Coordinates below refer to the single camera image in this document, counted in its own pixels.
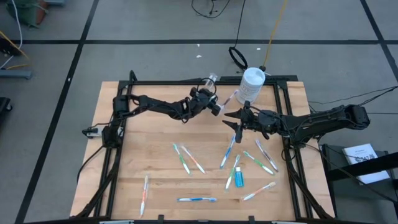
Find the white cable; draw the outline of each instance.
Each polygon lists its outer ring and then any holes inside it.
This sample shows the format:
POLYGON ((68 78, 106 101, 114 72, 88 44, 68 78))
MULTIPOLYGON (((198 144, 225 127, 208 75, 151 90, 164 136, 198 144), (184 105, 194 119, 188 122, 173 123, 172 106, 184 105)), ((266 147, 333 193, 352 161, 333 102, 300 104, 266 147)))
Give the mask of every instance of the white cable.
MULTIPOLYGON (((16 17, 16 19, 17 19, 18 29, 19 29, 19 37, 20 37, 20 40, 21 40, 21 42, 19 43, 19 47, 18 47, 18 48, 21 49, 21 47, 22 47, 22 31, 21 31, 21 25, 19 24, 19 19, 18 19, 18 10, 17 10, 17 6, 15 5, 14 0, 11 0, 11 1, 12 1, 12 4, 14 5, 15 17, 16 17)), ((0 69, 2 69, 4 66, 6 66, 7 63, 8 63, 13 57, 14 57, 14 56, 11 56, 8 60, 6 60, 6 62, 4 62, 4 64, 1 65, 0 69)))

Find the wooden table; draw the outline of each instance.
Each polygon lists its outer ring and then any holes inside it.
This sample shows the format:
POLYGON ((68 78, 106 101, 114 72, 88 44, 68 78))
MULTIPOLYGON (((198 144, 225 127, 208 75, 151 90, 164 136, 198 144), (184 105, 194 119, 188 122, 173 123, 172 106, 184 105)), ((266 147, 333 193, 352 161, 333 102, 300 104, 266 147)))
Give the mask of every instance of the wooden table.
MULTIPOLYGON (((118 82, 104 82, 99 93, 93 124, 108 122, 112 113, 112 99, 116 96, 118 82)), ((135 95, 148 95, 169 102, 188 96, 192 86, 134 86, 135 95)), ((224 101, 237 88, 217 86, 217 95, 224 101)), ((288 82, 293 114, 309 114, 307 96, 302 82, 288 82)), ((254 103, 261 109, 276 111, 274 90, 264 86, 254 103)), ((231 100, 225 112, 236 111, 242 105, 231 100)), ((295 220, 286 163, 280 154, 282 138, 278 134, 266 141, 261 133, 244 131, 241 144, 235 144, 225 168, 220 163, 231 140, 233 130, 221 122, 223 115, 213 116, 209 110, 189 120, 187 124, 170 119, 167 115, 145 112, 127 120, 124 146, 114 198, 112 219, 138 219, 145 174, 150 174, 149 195, 143 219, 156 220, 159 214, 166 220, 295 220), (265 165, 271 165, 261 154, 254 140, 258 138, 278 165, 279 172, 272 176, 251 159, 243 155, 248 151, 265 165), (206 174, 183 153, 192 171, 189 176, 172 143, 183 143, 202 164, 206 174), (237 154, 244 176, 244 187, 237 189, 231 183, 229 192, 224 191, 226 180, 237 154), (239 199, 258 188, 275 181, 277 185, 265 190, 252 200, 239 199), (179 197, 216 197, 217 202, 177 202, 179 197)), ((309 144, 317 146, 316 141, 309 144)), ((101 139, 89 139, 85 160, 101 146, 101 139)), ((305 148, 301 150, 308 189, 330 215, 334 216, 325 173, 319 152, 305 148)), ((76 189, 71 215, 76 215, 87 204, 98 188, 104 151, 83 169, 76 189)), ((305 217, 303 197, 297 188, 300 210, 305 217)), ((108 193, 104 194, 101 214, 105 213, 108 193)))

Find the green toothbrush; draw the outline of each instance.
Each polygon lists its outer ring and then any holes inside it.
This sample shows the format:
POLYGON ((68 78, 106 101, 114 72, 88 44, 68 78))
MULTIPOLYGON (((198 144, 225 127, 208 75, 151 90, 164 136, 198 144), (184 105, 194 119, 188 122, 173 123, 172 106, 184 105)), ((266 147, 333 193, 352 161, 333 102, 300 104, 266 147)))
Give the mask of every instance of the green toothbrush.
POLYGON ((254 160, 254 162, 256 164, 258 164, 259 166, 261 166, 265 171, 267 171, 268 173, 270 173, 271 175, 274 175, 273 171, 271 171, 270 169, 268 169, 268 167, 266 167, 264 164, 262 164, 258 159, 255 159, 254 157, 250 156, 250 154, 246 151, 243 151, 243 154, 247 157, 250 157, 252 160, 254 160))
POLYGON ((184 169, 187 171, 188 175, 190 175, 190 174, 191 174, 191 171, 189 170, 187 164, 185 163, 184 158, 183 158, 182 155, 180 154, 180 151, 178 150, 177 145, 176 145, 176 144, 173 144, 173 147, 174 147, 174 150, 177 152, 177 154, 178 154, 178 156, 179 156, 179 158, 180 158, 180 161, 181 161, 182 165, 184 166, 184 169))

